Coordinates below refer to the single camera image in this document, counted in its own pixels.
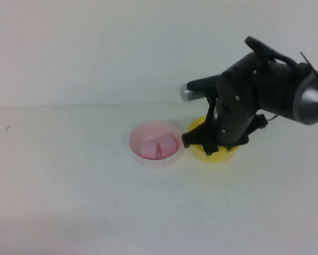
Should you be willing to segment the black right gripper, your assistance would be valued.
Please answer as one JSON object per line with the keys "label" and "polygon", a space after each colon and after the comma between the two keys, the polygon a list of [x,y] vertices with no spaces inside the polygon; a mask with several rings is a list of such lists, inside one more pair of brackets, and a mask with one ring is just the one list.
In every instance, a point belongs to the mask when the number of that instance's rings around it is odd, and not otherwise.
{"label": "black right gripper", "polygon": [[182,134],[185,148],[201,145],[210,156],[224,147],[229,154],[248,143],[251,133],[267,126],[265,116],[256,113],[254,88],[231,72],[190,81],[182,92],[189,95],[186,100],[205,97],[209,104],[204,122]]}

